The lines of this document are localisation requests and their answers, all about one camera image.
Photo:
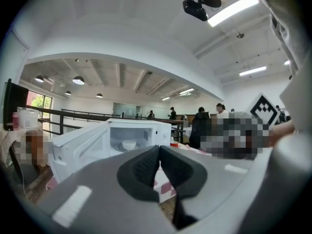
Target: white bowl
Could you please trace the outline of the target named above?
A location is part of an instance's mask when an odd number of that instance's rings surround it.
[[[128,151],[133,150],[136,147],[136,145],[137,145],[137,142],[134,140],[124,140],[122,142],[123,148],[128,150]]]

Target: person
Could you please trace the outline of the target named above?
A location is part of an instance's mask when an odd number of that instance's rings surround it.
[[[204,109],[203,107],[200,107],[200,108],[198,109],[198,112],[199,112],[199,113],[203,113],[203,112],[205,112],[205,109]]]
[[[216,110],[218,111],[218,114],[216,115],[217,118],[229,118],[229,112],[225,110],[225,106],[223,104],[218,103]]]
[[[176,119],[176,112],[175,112],[175,108],[172,107],[170,108],[171,110],[171,115],[170,115],[170,119]]]
[[[209,121],[209,112],[205,112],[203,107],[198,109],[192,121],[192,131],[190,135],[190,147],[200,149],[201,138],[209,135],[207,129],[211,129],[211,121]]]
[[[221,0],[200,0],[214,8],[221,7]],[[290,61],[292,78],[304,66],[312,63],[312,45],[300,21],[300,11],[294,0],[262,0],[271,12],[271,29]],[[283,136],[294,132],[293,121],[273,126],[270,146]]]
[[[283,110],[281,110],[281,109],[279,108],[278,105],[276,105],[276,108],[277,108],[278,111],[280,112],[279,117],[278,117],[278,119],[277,119],[278,124],[281,124],[281,123],[286,122],[287,120],[286,120],[286,114],[285,114],[285,112],[284,112]]]
[[[148,115],[148,118],[152,118],[152,119],[155,118],[155,114],[153,114],[153,111],[152,111],[152,110],[150,111],[150,115]]]

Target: plastic container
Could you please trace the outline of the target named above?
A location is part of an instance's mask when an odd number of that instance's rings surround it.
[[[123,148],[128,150],[128,151],[133,150],[136,147],[136,145],[137,145],[137,142],[134,140],[124,140],[122,142]]]
[[[171,137],[170,145],[174,147],[179,147],[179,142],[175,141],[173,137]]]
[[[19,125],[22,128],[37,128],[39,111],[18,107]]]
[[[13,130],[17,130],[19,128],[19,114],[17,112],[13,113]]]

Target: window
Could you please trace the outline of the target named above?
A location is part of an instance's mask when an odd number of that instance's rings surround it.
[[[51,109],[52,98],[29,90],[26,105]],[[43,113],[42,116],[40,115],[40,118],[50,120],[50,114]],[[50,131],[50,123],[44,122],[42,126],[44,130]]]

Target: person in white shirt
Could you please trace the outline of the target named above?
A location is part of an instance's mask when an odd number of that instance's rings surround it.
[[[229,112],[225,110],[225,106],[223,104],[219,103],[216,106],[216,110],[218,111],[218,114],[216,115],[217,118],[223,118],[223,119],[229,118]]]

